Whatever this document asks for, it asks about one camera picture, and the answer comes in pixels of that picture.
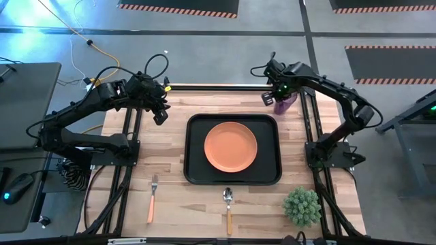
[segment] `concrete floor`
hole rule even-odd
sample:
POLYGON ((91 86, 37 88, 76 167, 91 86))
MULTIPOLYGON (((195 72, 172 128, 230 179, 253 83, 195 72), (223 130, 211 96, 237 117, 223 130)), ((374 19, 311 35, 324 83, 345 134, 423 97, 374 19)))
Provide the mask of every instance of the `concrete floor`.
MULTIPOLYGON (((76 2, 44 1, 67 23, 79 27, 72 14, 76 2)), ((86 29, 182 31, 161 35, 145 32, 144 35, 132 35, 134 33, 127 31, 125 33, 128 35, 111 35, 114 32, 107 31, 106 35, 87 35, 130 70, 142 70, 151 55, 168 52, 170 68, 166 76, 172 82, 264 84, 265 80, 249 75, 249 68, 265 64, 271 51, 277 51, 277 59, 286 63, 310 63, 311 60, 311 51, 303 33, 307 29, 303 25, 304 16, 300 12, 299 0, 240 0, 239 15, 235 20, 118 10, 115 8, 117 0, 95 2, 96 6, 93 6, 92 0, 84 0, 77 7, 77 19, 86 29)), ((382 111, 386 120, 434 89, 430 85, 357 85, 344 46, 436 45, 436 35, 433 35, 433 39, 410 39, 407 34, 400 34, 402 38, 365 37, 367 33, 417 33, 417 36, 422 34, 424 37, 425 33, 436 32, 435 11, 334 14, 328 0, 306 0, 305 3, 311 31, 336 35, 335 38, 313 38, 314 55, 320 73, 356 88, 382 111), (349 37, 355 33, 362 38, 349 37)), ((35 0, 9 0, 0 14, 1 27, 64 28, 35 0)), ((24 29, 24 33, 0 33, 0 56, 26 63, 60 62, 63 64, 60 79, 78 79, 81 75, 71 65, 68 39, 69 35, 47 35, 38 28, 24 29)), ((87 76, 95 76, 100 69, 114 64, 108 57, 89 48, 79 37, 72 39, 74 60, 87 76)), ((157 61, 151 66, 150 73, 157 73, 162 65, 157 61)), ((113 79, 128 77, 119 72, 113 79)), ((81 99, 85 93, 79 85, 57 85, 49 111, 63 108, 70 101, 81 99)), ((72 125, 70 129, 83 131, 103 123, 103 119, 104 113, 97 113, 72 125)), ((378 118, 375 116, 373 120, 374 123, 378 118)), ((409 185, 410 176, 394 132, 378 135, 374 130, 367 129, 348 137, 348 140, 359 147, 360 154, 367 157, 367 161, 356 167, 355 172, 367 233, 374 238, 436 243, 436 199, 404 200, 397 197, 409 185)), ((54 222, 44 232, 37 225, 29 225, 24 233, 0 235, 0 240, 74 233, 83 196, 65 192, 56 182, 50 183, 52 193, 44 203, 43 215, 54 217, 57 225, 54 222), (65 207, 71 212, 66 215, 65 209, 51 208, 54 206, 65 207)))

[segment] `yellow cable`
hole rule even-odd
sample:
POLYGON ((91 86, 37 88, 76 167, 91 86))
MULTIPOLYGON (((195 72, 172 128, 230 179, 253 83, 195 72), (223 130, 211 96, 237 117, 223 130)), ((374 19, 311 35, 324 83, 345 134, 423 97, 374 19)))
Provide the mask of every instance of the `yellow cable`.
MULTIPOLYGON (((61 18, 59 18, 53 11, 51 11, 45 4, 43 4, 42 2, 41 2, 41 0, 38 0, 39 1, 39 3, 41 3, 50 13, 52 13, 52 15, 54 16, 54 17, 56 17, 58 20, 60 20, 66 27, 68 27, 73 33, 75 33, 76 35, 78 35, 79 37, 81 37, 81 38, 83 38, 83 40, 85 40, 85 41, 88 41, 88 39, 84 36, 84 35, 82 35, 82 34, 80 34, 80 33, 78 33, 76 30, 74 30, 73 28, 71 28, 65 21, 63 21, 61 18)), ((94 49, 96 49, 96 51, 98 51, 98 52, 100 52, 100 53, 102 53, 102 54, 104 54, 104 55, 106 55, 106 56, 109 56, 110 58, 112 58, 112 59, 114 59, 115 61, 116 61, 116 66, 120 66, 120 61, 117 59, 117 58, 115 58, 115 56, 113 56, 113 55, 111 55, 111 54, 108 54, 107 52, 104 52, 103 50, 101 50, 101 49, 99 49, 95 44, 91 44, 91 46, 94 48, 94 49)), ((103 81, 103 80, 105 80, 105 79, 108 79, 110 76, 113 76, 116 72, 118 71, 118 69, 115 69, 111 74, 109 74, 109 75, 107 75, 106 77, 104 77, 104 78, 100 78, 99 80, 100 81, 103 81)))
POLYGON ((101 127, 103 127, 103 125, 97 125, 97 126, 94 126, 94 127, 90 127, 89 129, 83 131, 81 134, 88 133, 88 132, 90 132, 90 131, 92 131, 92 130, 94 130, 94 129, 99 129, 99 128, 101 128, 101 127))

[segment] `wire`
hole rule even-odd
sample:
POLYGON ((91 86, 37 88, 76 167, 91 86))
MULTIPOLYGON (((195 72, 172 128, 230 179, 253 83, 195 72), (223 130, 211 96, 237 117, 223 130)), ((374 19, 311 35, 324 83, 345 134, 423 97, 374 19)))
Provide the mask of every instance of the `wire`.
POLYGON ((382 123, 383 123, 383 120, 384 120, 384 118, 383 118, 383 114, 374 106, 374 105, 372 105, 371 103, 369 103, 368 101, 367 101, 367 103, 368 103, 368 105, 371 107, 371 108, 373 108, 378 114, 379 114, 379 117, 380 117, 380 122, 379 123, 377 123, 376 125, 371 125, 371 126, 366 126, 365 127, 365 129, 370 129, 370 128, 373 128, 373 127, 378 127, 378 126, 380 126, 382 123))
POLYGON ((268 64, 263 65, 263 66, 259 66, 259 67, 253 67, 253 68, 250 69, 250 74, 251 74, 252 76, 257 77, 257 78, 266 78, 265 75, 256 75, 256 74, 253 73, 253 71, 254 71, 255 69, 261 69, 261 68, 265 68, 265 67, 267 67, 267 66, 268 66, 268 64))
POLYGON ((295 238, 295 240, 298 241, 298 240, 300 239, 300 236, 302 236, 302 245, 306 245, 306 243, 307 243, 307 241, 306 241, 306 235, 305 235, 305 233, 302 232, 302 231, 299 231, 299 232, 298 232, 297 237, 295 238))
MULTIPOLYGON (((12 60, 9 60, 9 59, 7 59, 7 58, 3 58, 3 57, 0 57, 0 61, 7 61, 7 62, 11 62, 11 63, 13 63, 13 64, 24 64, 24 62, 22 62, 22 61, 12 61, 12 60)), ((83 80, 83 79, 77 79, 77 80, 72 80, 72 81, 69 81, 69 82, 66 82, 66 81, 64 81, 64 80, 62 80, 62 79, 58 79, 58 81, 56 81, 56 83, 57 84, 59 84, 59 85, 61 85, 61 86, 67 86, 67 85, 69 85, 69 84, 73 84, 73 83, 75 83, 75 84, 73 84, 73 85, 77 85, 77 83, 79 82, 79 81, 81 81, 81 80, 83 80)))
POLYGON ((157 74, 156 76, 154 76, 154 77, 152 77, 152 78, 149 78, 149 79, 155 79, 155 78, 158 78, 158 77, 162 76, 162 74, 165 73, 165 71, 168 69, 168 66, 170 65, 170 61, 168 60, 167 56, 165 56, 164 54, 155 54, 155 55, 153 55, 153 56, 152 56, 152 57, 147 61, 147 63, 145 64, 145 68, 144 68, 144 73, 145 73, 145 74, 147 74, 147 68, 148 68, 150 62, 151 62, 154 58, 157 58, 157 57, 159 57, 159 56, 162 56, 163 58, 165 58, 165 60, 166 60, 166 66, 165 66, 165 68, 164 68, 164 69, 163 69, 159 74, 157 74))
POLYGON ((37 170, 37 171, 33 171, 33 172, 31 172, 29 175, 32 175, 32 174, 36 174, 36 173, 40 173, 40 172, 58 172, 57 170, 52 170, 52 169, 43 169, 43 170, 37 170))
POLYGON ((0 163, 9 163, 12 161, 22 161, 22 160, 31 160, 31 159, 60 159, 60 160, 63 160, 63 158, 59 158, 59 157, 21 157, 21 158, 16 158, 16 159, 0 160, 0 163))
MULTIPOLYGON (((77 22, 77 23, 79 24, 79 26, 80 26, 80 31, 79 31, 78 33, 80 33, 80 32, 83 31, 83 27, 82 27, 82 24, 80 24, 79 20, 78 20, 77 17, 76 17, 76 8, 77 8, 78 4, 81 3, 82 1, 83 1, 83 0, 79 0, 79 1, 75 4, 74 9, 73 9, 74 19, 76 20, 76 22, 77 22)), ((73 35, 75 35, 75 33, 72 33, 72 34, 69 36, 69 46, 70 46, 70 48, 71 48, 71 49, 70 49, 70 50, 71 50, 71 64, 73 65, 73 67, 74 67, 74 69, 75 69, 76 71, 80 72, 80 73, 83 75, 82 80, 84 80, 87 76, 83 73, 83 71, 81 71, 80 69, 77 68, 76 64, 74 64, 73 41, 71 40, 71 37, 72 37, 73 35)))
POLYGON ((11 63, 13 63, 13 64, 17 64, 17 63, 24 64, 24 63, 21 62, 21 61, 11 61, 11 60, 9 60, 9 59, 7 59, 7 58, 3 58, 3 57, 0 57, 0 61, 8 61, 8 62, 11 62, 11 63))
MULTIPOLYGON (((88 45, 90 45, 90 46, 92 46, 94 49, 96 49, 98 52, 100 52, 100 53, 102 53, 102 54, 104 54, 104 55, 106 55, 106 56, 108 56, 108 57, 110 57, 110 58, 112 58, 112 59, 114 59, 115 61, 116 61, 116 66, 117 67, 119 67, 121 64, 120 64, 120 61, 115 57, 115 56, 113 56, 113 55, 111 55, 111 54, 108 54, 107 52, 104 52, 103 50, 101 50, 100 48, 98 48, 95 44, 93 44, 92 43, 92 40, 91 41, 89 41, 89 39, 87 39, 85 36, 83 36, 82 34, 80 34, 79 32, 77 32, 76 30, 74 30, 72 27, 70 27, 65 21, 63 21, 61 18, 59 18, 52 10, 50 10, 45 4, 43 4, 42 2, 41 2, 41 0, 38 0, 39 1, 39 3, 41 3, 54 17, 56 17, 59 21, 61 21, 66 27, 68 27, 68 29, 70 29, 72 32, 73 32, 73 34, 76 34, 76 35, 78 35, 79 37, 81 37, 81 38, 83 38, 83 40, 85 40, 86 42, 87 42, 87 44, 88 45)), ((104 77, 104 78, 102 78, 102 79, 100 79, 100 81, 103 81, 103 80, 106 80, 106 79, 108 79, 109 77, 111 77, 111 76, 113 76, 116 72, 117 72, 118 70, 116 69, 115 71, 113 71, 112 73, 110 73, 109 75, 107 75, 106 77, 104 77)))
POLYGON ((198 245, 198 244, 216 244, 216 241, 214 240, 204 240, 204 241, 199 241, 199 242, 194 242, 191 244, 182 244, 182 243, 170 243, 173 245, 198 245))
POLYGON ((91 191, 91 187, 94 183, 95 177, 99 175, 100 171, 103 170, 105 166, 101 166, 94 174, 94 176, 91 178, 91 181, 89 182, 87 193, 84 196, 84 203, 83 203, 83 221, 84 221, 84 228, 88 229, 88 218, 87 218, 87 204, 88 204, 88 197, 89 192, 91 191))
POLYGON ((353 173, 346 167, 343 168, 346 172, 348 172, 350 174, 350 176, 353 178, 354 180, 354 185, 357 187, 357 181, 356 181, 356 177, 354 177, 353 173))
POLYGON ((97 125, 97 126, 94 126, 94 127, 90 127, 89 129, 83 131, 81 134, 88 133, 88 132, 90 132, 90 131, 92 131, 94 129, 99 129, 101 127, 103 127, 103 125, 97 125))
POLYGON ((57 84, 61 85, 61 86, 67 86, 67 85, 77 85, 80 81, 83 81, 82 79, 76 79, 76 80, 72 80, 72 81, 64 81, 62 79, 58 79, 57 80, 57 84))

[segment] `wooden table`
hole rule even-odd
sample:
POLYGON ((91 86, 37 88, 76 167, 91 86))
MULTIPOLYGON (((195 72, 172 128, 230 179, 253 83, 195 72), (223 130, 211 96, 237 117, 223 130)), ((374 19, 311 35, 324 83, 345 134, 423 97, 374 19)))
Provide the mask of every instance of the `wooden table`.
MULTIPOLYGON (((185 132, 188 119, 198 113, 270 114, 279 126, 283 175, 272 186, 231 186, 232 238, 282 238, 296 235, 295 227, 283 214, 281 204, 297 186, 314 189, 313 176, 305 161, 303 144, 305 126, 300 99, 283 116, 273 115, 273 107, 264 106, 260 92, 188 92, 171 91, 167 100, 171 108, 162 126, 153 122, 151 113, 142 115, 138 164, 134 167, 123 236, 223 238, 226 234, 224 186, 197 186, 183 175, 185 132), (147 224, 151 196, 151 176, 159 175, 155 198, 155 216, 147 224)), ((324 132, 339 126, 336 102, 317 94, 324 132)), ((125 110, 107 112, 103 135, 121 133, 125 110)), ((97 177, 89 194, 88 220, 91 223, 108 201, 113 167, 107 167, 97 177)), ((331 169, 337 203, 352 224, 365 233, 362 213, 354 181, 346 171, 331 169)), ((112 217, 114 227, 118 207, 112 217)), ((327 208, 329 228, 333 231, 331 212, 327 208)), ((83 231, 83 219, 78 231, 83 231)), ((322 236, 319 224, 303 229, 308 238, 322 236)))

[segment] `hazard stripe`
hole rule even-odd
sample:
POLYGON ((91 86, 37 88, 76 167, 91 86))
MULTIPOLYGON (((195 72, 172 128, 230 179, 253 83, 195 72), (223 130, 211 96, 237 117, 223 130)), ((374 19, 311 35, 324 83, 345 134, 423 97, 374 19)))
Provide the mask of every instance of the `hazard stripe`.
POLYGON ((436 5, 391 6, 391 7, 350 7, 333 10, 335 14, 386 13, 436 10, 436 5))
POLYGON ((237 14, 227 13, 227 12, 213 12, 213 11, 206 11, 206 10, 184 10, 174 7, 155 7, 155 6, 134 5, 134 4, 118 4, 118 8, 122 10, 141 10, 141 11, 163 12, 163 13, 173 13, 173 14, 189 14, 195 16, 211 16, 211 17, 221 17, 221 18, 238 17, 237 14))
POLYGON ((345 49, 359 49, 359 48, 384 48, 384 49, 435 49, 436 46, 413 46, 413 45, 408 45, 408 46, 380 46, 380 45, 357 45, 357 46, 346 46, 345 49))
POLYGON ((429 85, 436 84, 436 78, 358 78, 360 85, 429 85))

